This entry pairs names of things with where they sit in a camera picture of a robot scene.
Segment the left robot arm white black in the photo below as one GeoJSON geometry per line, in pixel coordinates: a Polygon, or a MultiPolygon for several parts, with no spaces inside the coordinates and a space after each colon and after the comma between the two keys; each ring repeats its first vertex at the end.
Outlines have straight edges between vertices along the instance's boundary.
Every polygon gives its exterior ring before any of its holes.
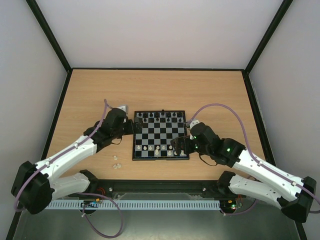
{"type": "Polygon", "coordinates": [[[15,197],[14,210],[38,214],[53,200],[88,190],[94,178],[91,173],[62,175],[80,161],[111,145],[113,140],[140,133],[142,119],[129,119],[127,114],[126,105],[105,110],[99,121],[65,149],[36,163],[22,163],[11,189],[15,197]]]}

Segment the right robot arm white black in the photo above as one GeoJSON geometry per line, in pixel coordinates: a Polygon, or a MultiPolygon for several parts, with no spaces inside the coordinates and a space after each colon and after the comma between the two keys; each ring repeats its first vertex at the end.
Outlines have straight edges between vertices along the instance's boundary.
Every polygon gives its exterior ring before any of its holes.
{"type": "Polygon", "coordinates": [[[254,178],[245,179],[233,172],[224,171],[217,181],[218,191],[222,195],[233,193],[263,201],[299,223],[305,223],[311,214],[317,185],[313,178],[301,178],[277,168],[251,153],[248,147],[238,141],[220,138],[203,122],[192,121],[190,134],[176,137],[170,143],[177,155],[205,155],[218,165],[228,166],[254,178]]]}

